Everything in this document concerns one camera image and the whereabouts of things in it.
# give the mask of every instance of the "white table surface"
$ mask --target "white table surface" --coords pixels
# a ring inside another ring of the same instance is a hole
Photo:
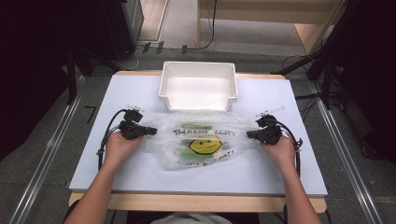
[[[275,112],[277,120],[287,125],[296,138],[302,138],[301,179],[309,196],[327,195],[312,146],[301,119],[288,80],[238,78],[238,100],[229,112],[251,119],[264,110],[285,106]],[[161,77],[114,75],[98,112],[92,132],[81,155],[70,189],[84,190],[97,174],[96,152],[113,115],[126,105],[145,109],[140,123],[155,120],[171,113],[158,96]],[[122,115],[114,121],[118,124]],[[114,190],[152,193],[208,193],[242,195],[282,195],[283,182],[280,173],[268,155],[251,145],[243,154],[205,167],[165,170],[157,157],[141,144],[122,165],[117,174]]]

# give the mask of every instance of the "person's left hand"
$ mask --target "person's left hand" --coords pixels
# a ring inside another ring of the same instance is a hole
[[[125,139],[121,132],[112,133],[106,143],[105,164],[116,166],[117,168],[129,157],[144,137],[140,136],[133,140]]]

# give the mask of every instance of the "smiley face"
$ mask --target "smiley face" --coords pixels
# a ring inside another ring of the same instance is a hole
[[[210,155],[215,153],[222,146],[220,139],[212,134],[204,136],[202,139],[195,139],[189,144],[189,148],[200,155]]]

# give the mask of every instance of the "forearm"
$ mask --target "forearm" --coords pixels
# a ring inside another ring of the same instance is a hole
[[[288,222],[321,223],[295,169],[283,173],[282,176],[288,207]]]
[[[117,170],[117,167],[106,165],[106,163],[102,166],[65,223],[105,223],[107,206]]]

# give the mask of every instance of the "clear plastic bag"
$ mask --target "clear plastic bag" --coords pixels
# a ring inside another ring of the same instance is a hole
[[[220,111],[180,111],[156,120],[148,147],[168,169],[207,166],[243,152],[248,119]]]

